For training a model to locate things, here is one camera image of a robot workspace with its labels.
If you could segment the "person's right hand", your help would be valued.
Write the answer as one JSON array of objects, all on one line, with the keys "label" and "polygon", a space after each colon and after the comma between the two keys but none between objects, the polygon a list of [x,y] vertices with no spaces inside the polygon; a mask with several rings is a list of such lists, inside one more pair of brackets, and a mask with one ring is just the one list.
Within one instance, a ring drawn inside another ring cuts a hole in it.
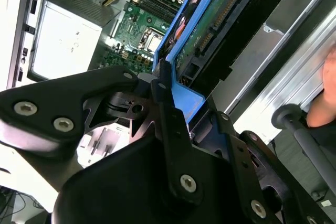
[{"label": "person's right hand", "polygon": [[325,59],[322,81],[323,92],[314,99],[307,114],[309,127],[320,127],[335,120],[335,48]]}]

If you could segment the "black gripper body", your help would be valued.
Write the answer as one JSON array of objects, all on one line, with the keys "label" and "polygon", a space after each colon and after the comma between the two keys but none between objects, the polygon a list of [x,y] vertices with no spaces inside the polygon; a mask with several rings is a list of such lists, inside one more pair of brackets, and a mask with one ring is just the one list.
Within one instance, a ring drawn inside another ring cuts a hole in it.
[{"label": "black gripper body", "polygon": [[135,142],[74,174],[63,186],[52,223],[250,223],[230,165],[193,148],[203,187],[200,205],[170,198],[162,144]]}]

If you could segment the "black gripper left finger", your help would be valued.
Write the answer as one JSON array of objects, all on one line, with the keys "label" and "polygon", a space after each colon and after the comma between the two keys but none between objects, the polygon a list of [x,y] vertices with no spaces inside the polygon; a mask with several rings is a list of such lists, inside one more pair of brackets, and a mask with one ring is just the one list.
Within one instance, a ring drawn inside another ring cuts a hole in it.
[{"label": "black gripper left finger", "polygon": [[198,205],[202,189],[184,116],[173,101],[172,67],[161,60],[150,82],[123,66],[92,70],[1,92],[1,141],[33,154],[65,159],[83,135],[120,118],[130,144],[162,144],[170,198]]}]

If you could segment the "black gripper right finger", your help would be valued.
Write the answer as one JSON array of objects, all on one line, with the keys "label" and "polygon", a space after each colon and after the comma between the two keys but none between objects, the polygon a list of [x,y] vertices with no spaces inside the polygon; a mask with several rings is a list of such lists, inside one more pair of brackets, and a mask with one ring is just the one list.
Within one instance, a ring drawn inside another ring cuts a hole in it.
[{"label": "black gripper right finger", "polygon": [[191,130],[198,147],[229,162],[247,222],[332,222],[260,137],[252,131],[238,134],[216,106],[203,105]]}]

